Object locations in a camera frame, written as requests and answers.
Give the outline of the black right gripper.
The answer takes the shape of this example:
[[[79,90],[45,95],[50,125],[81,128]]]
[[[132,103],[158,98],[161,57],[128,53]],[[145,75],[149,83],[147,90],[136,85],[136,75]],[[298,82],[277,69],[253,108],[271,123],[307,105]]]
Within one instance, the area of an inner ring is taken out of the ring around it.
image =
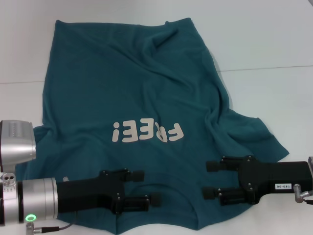
[[[258,204],[261,197],[274,193],[294,193],[293,186],[304,191],[313,189],[313,177],[307,162],[263,163],[257,159],[223,156],[220,161],[207,161],[207,172],[238,171],[240,188],[201,189],[205,200],[218,199],[222,206]]]

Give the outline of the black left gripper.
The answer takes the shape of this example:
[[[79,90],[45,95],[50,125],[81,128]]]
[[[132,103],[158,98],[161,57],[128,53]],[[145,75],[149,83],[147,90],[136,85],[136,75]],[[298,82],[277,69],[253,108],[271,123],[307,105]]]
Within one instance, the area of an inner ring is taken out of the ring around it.
[[[113,214],[147,212],[149,206],[160,207],[159,192],[142,196],[125,196],[125,182],[143,182],[145,172],[127,168],[103,170],[95,178],[57,183],[58,213],[105,208]]]

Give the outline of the teal t-shirt with FREE print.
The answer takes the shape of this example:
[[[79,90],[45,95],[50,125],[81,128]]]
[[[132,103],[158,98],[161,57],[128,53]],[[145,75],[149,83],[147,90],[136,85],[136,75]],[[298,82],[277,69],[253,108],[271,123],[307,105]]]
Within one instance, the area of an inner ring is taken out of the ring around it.
[[[234,187],[233,172],[209,175],[207,161],[288,155],[264,123],[231,110],[213,59],[191,19],[161,26],[57,21],[43,91],[37,157],[19,180],[71,181],[102,170],[142,170],[125,192],[160,192],[147,212],[81,211],[78,225],[121,234],[146,224],[199,230],[248,209],[223,209],[201,189]]]

